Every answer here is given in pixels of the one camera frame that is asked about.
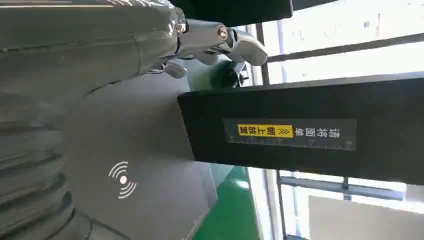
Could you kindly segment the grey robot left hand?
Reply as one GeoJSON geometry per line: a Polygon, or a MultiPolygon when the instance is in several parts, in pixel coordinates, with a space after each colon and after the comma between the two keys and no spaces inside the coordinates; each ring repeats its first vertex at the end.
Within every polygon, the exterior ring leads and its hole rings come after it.
{"type": "Polygon", "coordinates": [[[217,200],[191,150],[180,60],[264,45],[168,0],[0,3],[0,237],[191,240],[217,200]]]}

